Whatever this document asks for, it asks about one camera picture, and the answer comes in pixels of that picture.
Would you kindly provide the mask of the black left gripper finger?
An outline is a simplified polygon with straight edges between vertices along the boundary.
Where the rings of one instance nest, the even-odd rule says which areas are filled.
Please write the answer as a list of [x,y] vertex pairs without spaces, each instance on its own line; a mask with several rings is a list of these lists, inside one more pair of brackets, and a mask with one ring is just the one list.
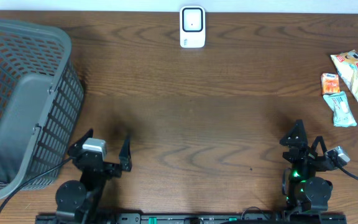
[[79,140],[74,142],[69,148],[68,148],[68,155],[70,157],[78,157],[83,153],[83,145],[86,142],[88,138],[93,137],[93,129],[89,129],[84,136],[82,136]]
[[119,153],[121,169],[126,172],[130,172],[132,170],[130,141],[131,141],[131,137],[127,135],[122,145],[121,151]]

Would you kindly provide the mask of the orange small snack box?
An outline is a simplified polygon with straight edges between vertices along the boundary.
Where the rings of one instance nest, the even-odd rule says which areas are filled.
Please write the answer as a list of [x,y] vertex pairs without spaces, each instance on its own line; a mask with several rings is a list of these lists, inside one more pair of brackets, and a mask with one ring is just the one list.
[[321,75],[321,88],[323,95],[332,95],[340,93],[339,75],[332,73],[323,73]]

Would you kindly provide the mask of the light blue wipes pack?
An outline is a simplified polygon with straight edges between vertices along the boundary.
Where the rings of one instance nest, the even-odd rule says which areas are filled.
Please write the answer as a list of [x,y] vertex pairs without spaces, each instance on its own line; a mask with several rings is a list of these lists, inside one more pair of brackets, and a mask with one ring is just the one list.
[[357,126],[344,91],[323,95],[323,99],[333,111],[333,124],[335,127],[348,128]]

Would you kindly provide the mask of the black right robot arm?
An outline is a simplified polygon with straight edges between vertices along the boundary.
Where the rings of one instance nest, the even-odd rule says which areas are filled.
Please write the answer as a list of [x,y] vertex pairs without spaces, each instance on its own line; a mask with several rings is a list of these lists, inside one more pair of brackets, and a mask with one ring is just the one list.
[[288,209],[292,213],[325,212],[333,185],[316,173],[333,170],[334,164],[326,154],[323,137],[317,136],[309,145],[303,121],[298,119],[280,144],[288,148],[282,156],[291,164],[282,177],[282,194],[287,196]]

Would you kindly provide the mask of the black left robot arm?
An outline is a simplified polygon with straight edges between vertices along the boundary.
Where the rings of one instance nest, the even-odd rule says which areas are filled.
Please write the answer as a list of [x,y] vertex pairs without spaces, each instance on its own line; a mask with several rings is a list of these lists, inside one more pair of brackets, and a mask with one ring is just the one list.
[[58,188],[56,223],[92,223],[99,218],[97,207],[106,182],[132,169],[130,139],[127,135],[118,164],[105,161],[106,141],[94,138],[92,129],[69,147],[68,155],[82,175]]

